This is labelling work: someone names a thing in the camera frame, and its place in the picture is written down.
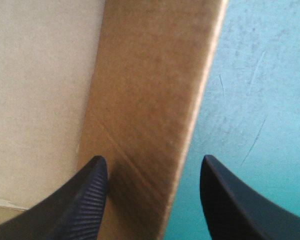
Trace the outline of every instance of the cardboard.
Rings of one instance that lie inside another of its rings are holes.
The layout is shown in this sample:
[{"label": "cardboard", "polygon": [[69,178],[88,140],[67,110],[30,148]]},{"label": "cardboard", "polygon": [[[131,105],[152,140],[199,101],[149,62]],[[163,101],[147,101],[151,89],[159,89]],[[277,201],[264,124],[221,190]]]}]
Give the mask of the cardboard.
[{"label": "cardboard", "polygon": [[226,0],[107,0],[78,168],[108,161],[98,239],[161,239]]},{"label": "cardboard", "polygon": [[103,0],[0,1],[0,223],[76,172],[103,9]]}]

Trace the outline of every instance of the beige surface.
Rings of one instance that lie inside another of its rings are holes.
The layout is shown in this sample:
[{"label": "beige surface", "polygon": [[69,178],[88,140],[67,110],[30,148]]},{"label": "beige surface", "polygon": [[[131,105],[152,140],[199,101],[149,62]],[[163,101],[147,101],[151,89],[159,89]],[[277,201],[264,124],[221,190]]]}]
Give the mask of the beige surface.
[{"label": "beige surface", "polygon": [[79,168],[109,167],[98,239],[163,236],[226,0],[107,0]]},{"label": "beige surface", "polygon": [[22,213],[21,210],[0,207],[0,223],[3,223],[21,213]]},{"label": "beige surface", "polygon": [[0,0],[0,206],[29,208],[75,173],[103,7]]}]

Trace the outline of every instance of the cardboard box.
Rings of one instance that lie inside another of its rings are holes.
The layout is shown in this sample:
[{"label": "cardboard box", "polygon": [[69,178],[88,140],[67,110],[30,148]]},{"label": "cardboard box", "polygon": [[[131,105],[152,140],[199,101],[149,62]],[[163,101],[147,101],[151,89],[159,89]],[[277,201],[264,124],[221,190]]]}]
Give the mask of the cardboard box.
[{"label": "cardboard box", "polygon": [[161,239],[226,0],[107,0],[79,151],[108,161],[99,239]]},{"label": "cardboard box", "polygon": [[161,239],[226,2],[0,2],[0,222],[103,155],[98,239]]},{"label": "cardboard box", "polygon": [[77,170],[102,0],[0,1],[0,223]]}]

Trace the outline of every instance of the blue painted wall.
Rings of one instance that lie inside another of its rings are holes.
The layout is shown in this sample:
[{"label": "blue painted wall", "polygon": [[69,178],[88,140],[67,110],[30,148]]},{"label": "blue painted wall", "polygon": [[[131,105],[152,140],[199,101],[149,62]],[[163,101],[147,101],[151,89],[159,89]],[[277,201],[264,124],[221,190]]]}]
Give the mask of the blue painted wall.
[{"label": "blue painted wall", "polygon": [[300,216],[300,0],[230,0],[165,240],[211,239],[205,154]]}]

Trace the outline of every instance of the ribbed texture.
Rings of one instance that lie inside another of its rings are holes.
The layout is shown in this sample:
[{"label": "ribbed texture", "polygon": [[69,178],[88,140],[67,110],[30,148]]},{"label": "ribbed texture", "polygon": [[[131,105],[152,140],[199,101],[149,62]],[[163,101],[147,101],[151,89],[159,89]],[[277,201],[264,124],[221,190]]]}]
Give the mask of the ribbed texture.
[{"label": "ribbed texture", "polygon": [[96,240],[104,213],[107,194],[105,162],[97,168],[75,201],[74,211],[53,240]]}]

